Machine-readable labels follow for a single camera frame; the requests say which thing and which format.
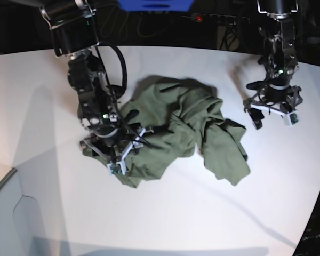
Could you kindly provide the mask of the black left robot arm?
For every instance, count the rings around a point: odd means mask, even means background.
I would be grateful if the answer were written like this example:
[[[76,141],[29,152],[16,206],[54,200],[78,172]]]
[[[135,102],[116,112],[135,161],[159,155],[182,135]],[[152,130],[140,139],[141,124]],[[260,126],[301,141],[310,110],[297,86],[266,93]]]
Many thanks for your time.
[[[255,94],[243,101],[254,127],[262,128],[263,112],[278,114],[285,125],[299,122],[297,106],[303,102],[301,87],[290,84],[298,69],[295,50],[295,25],[292,14],[298,11],[297,1],[257,1],[260,14],[267,20],[259,27],[264,38],[263,55],[258,63],[263,65],[266,77],[247,84]]]

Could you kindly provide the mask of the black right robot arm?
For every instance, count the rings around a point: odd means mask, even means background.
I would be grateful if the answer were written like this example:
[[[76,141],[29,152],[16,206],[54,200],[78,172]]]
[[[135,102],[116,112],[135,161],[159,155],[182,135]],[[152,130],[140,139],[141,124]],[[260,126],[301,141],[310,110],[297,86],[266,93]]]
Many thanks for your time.
[[[89,1],[50,1],[39,10],[49,25],[56,56],[69,57],[67,79],[78,95],[77,116],[90,133],[84,143],[116,164],[122,159],[121,142],[132,133],[117,103],[127,89],[125,59],[110,45],[122,68],[122,84],[111,84],[98,49],[95,8]]]

